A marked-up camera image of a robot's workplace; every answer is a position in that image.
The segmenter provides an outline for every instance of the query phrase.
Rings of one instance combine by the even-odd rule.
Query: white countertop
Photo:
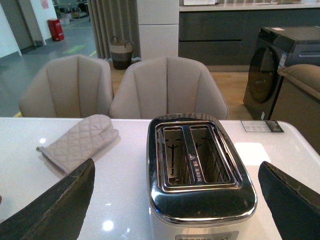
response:
[[[295,4],[277,3],[225,3],[201,6],[180,6],[180,12],[206,12],[206,11],[243,11],[243,10],[279,10],[279,9],[314,9],[320,8],[320,0],[317,2],[299,2]]]
[[[64,173],[36,151],[48,146],[80,119],[0,118],[0,222],[52,185]],[[113,119],[119,139],[93,157],[95,181],[80,240],[150,240],[146,185],[146,144],[149,120]],[[280,240],[261,192],[261,161],[271,163],[320,193],[320,156],[291,125],[284,133],[245,132],[240,121],[220,121],[240,154],[258,195],[256,212],[238,240]]]

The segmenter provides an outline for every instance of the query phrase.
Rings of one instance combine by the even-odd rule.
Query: washing machine door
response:
[[[248,74],[248,88],[254,101],[264,103],[270,98],[275,89],[277,69],[277,57],[271,48],[261,47],[255,52]]]

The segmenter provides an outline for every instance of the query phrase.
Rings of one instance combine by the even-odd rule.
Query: black appliance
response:
[[[243,103],[255,120],[269,120],[282,84],[279,67],[320,66],[320,27],[263,27],[252,57]]]

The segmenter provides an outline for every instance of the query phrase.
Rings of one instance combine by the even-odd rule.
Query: curtain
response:
[[[132,42],[133,58],[140,57],[136,0],[87,0],[97,57],[111,58],[113,36]]]

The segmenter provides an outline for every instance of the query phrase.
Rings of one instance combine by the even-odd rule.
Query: toaster slot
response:
[[[207,125],[192,126],[191,132],[205,182],[210,184],[230,182],[227,166],[210,128]]]
[[[192,185],[195,182],[195,178],[188,158],[183,129],[180,127],[166,127],[164,129],[164,137],[165,156],[163,170],[167,175],[168,185]]]

